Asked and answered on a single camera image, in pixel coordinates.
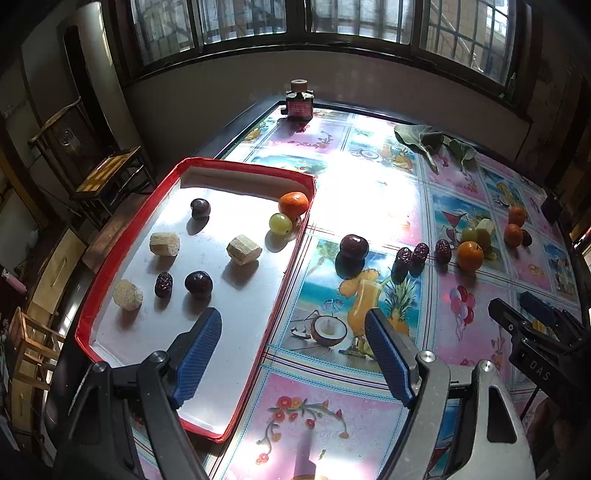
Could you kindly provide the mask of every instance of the pineapple illustration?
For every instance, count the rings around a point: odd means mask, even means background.
[[[415,281],[406,278],[399,285],[389,282],[385,287],[386,292],[386,316],[394,331],[410,336],[407,323],[407,314],[414,301]]]

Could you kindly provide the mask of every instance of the sugarcane piece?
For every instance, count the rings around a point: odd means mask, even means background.
[[[115,289],[113,290],[113,301],[124,310],[137,310],[142,301],[144,294],[141,288],[132,284],[129,280],[119,280]]]
[[[238,235],[226,247],[232,261],[238,265],[246,265],[255,261],[262,253],[262,248],[246,235]]]
[[[176,233],[156,232],[150,236],[150,251],[162,257],[176,257],[181,240]]]

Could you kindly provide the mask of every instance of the wooden chair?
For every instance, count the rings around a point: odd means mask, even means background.
[[[8,374],[13,380],[19,380],[43,390],[49,390],[47,373],[55,368],[50,360],[57,362],[60,356],[58,342],[64,342],[65,337],[56,331],[37,323],[17,307],[8,329],[5,342],[5,354]],[[25,368],[32,375],[21,372],[21,364],[25,361],[34,368]]]

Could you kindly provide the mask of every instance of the bottle label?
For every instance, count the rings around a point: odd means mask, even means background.
[[[288,100],[287,111],[289,116],[296,116],[301,118],[312,117],[312,101],[311,100]]]

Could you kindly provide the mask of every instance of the window frame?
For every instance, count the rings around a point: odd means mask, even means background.
[[[248,53],[248,51],[274,51],[274,50],[329,50],[344,51],[347,53],[360,54],[365,56],[379,57],[390,61],[409,64],[410,66],[426,70],[431,73],[452,79],[457,83],[468,86],[479,93],[483,93],[492,99],[512,107],[517,104],[512,89],[509,88],[509,81],[514,73],[517,77],[525,75],[518,72],[521,70],[519,58],[524,48],[524,38],[527,36],[525,29],[530,27],[523,17],[529,7],[525,0],[515,0],[513,3],[515,15],[509,15],[507,37],[512,38],[511,60],[506,65],[507,73],[504,84],[479,73],[464,64],[458,63],[450,58],[443,57],[434,52],[424,50],[420,47],[421,41],[426,40],[427,30],[421,32],[424,22],[428,23],[428,11],[430,0],[414,0],[412,32],[409,44],[400,44],[380,38],[360,37],[357,35],[312,32],[312,11],[310,0],[285,0],[285,23],[286,32],[276,34],[262,34],[250,37],[238,37],[216,43],[205,44],[201,29],[201,12],[197,0],[187,0],[189,11],[191,34],[193,36],[193,48],[182,51],[165,58],[156,60],[143,66],[139,55],[139,43],[135,36],[135,25],[131,16],[129,2],[133,0],[103,0],[116,11],[117,16],[123,15],[125,21],[115,19],[119,28],[114,28],[116,45],[129,45],[135,43],[134,48],[120,48],[120,56],[123,56],[121,63],[126,63],[124,71],[124,83],[129,84],[139,79],[152,76],[157,72],[181,66],[187,63],[194,63],[221,56]],[[126,24],[126,31],[122,31],[121,25]],[[539,46],[541,41],[532,43],[531,47]]]

